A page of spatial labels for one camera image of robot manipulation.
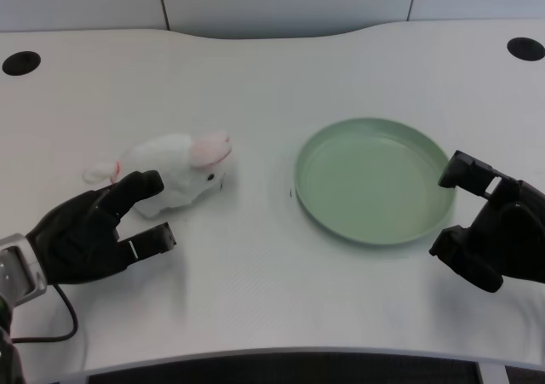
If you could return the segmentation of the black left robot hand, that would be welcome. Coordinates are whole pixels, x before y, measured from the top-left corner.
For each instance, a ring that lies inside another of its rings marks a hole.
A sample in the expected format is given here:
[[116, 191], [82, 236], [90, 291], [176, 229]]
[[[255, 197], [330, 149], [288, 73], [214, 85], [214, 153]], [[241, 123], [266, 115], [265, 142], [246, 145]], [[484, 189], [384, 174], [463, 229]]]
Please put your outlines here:
[[169, 224], [121, 240], [117, 227], [133, 206], [164, 189], [155, 170], [135, 171], [114, 185], [87, 191], [50, 210], [26, 234], [49, 285], [108, 278], [175, 245]]

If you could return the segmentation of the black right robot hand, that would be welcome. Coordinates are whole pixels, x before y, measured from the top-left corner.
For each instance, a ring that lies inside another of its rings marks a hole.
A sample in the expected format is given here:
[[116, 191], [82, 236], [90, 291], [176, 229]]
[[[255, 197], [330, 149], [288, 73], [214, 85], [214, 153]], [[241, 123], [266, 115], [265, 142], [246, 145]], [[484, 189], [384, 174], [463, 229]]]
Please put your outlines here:
[[469, 227], [441, 231], [429, 254], [474, 286], [497, 292], [505, 277], [544, 282], [544, 194], [457, 151], [439, 186], [486, 200]]

